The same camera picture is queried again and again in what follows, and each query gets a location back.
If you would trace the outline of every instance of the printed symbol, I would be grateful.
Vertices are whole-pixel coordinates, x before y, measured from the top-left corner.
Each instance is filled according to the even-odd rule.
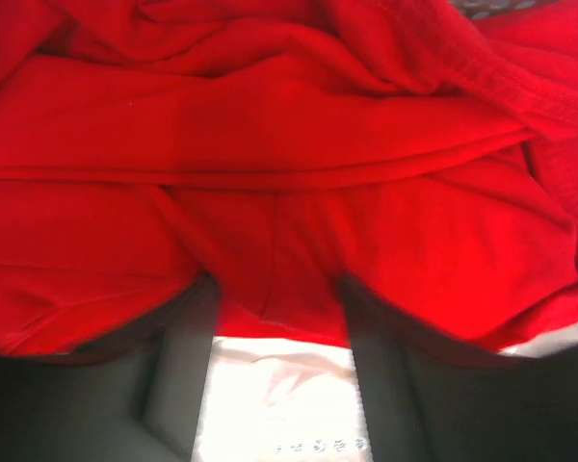
[[[326,450],[326,443],[324,442],[324,440],[317,440],[315,441],[312,450],[314,450],[315,452],[323,452]]]
[[[345,443],[345,440],[334,441],[334,449],[336,449],[337,452],[342,452],[346,448],[347,448],[347,443]]]
[[[366,450],[368,448],[368,442],[365,438],[355,438],[355,448],[359,451]]]

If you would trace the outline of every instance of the red garment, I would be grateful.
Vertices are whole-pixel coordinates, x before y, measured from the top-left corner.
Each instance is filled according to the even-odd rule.
[[[343,345],[345,271],[498,348],[578,321],[578,0],[0,0],[0,353],[210,271]]]

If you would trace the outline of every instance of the white surface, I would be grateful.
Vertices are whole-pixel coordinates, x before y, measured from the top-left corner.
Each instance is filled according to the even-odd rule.
[[[503,354],[542,356],[578,343],[578,324]],[[353,356],[281,339],[215,340],[194,462],[368,460]]]

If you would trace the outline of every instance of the red cloth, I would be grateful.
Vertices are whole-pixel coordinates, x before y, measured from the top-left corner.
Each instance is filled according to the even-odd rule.
[[[346,342],[345,271],[489,348],[578,321],[578,0],[0,0],[0,353],[208,270]]]

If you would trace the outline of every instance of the red fabric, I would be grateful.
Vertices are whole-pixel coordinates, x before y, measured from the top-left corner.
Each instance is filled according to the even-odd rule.
[[[0,1],[0,353],[187,287],[344,345],[346,271],[490,348],[578,321],[578,0]]]

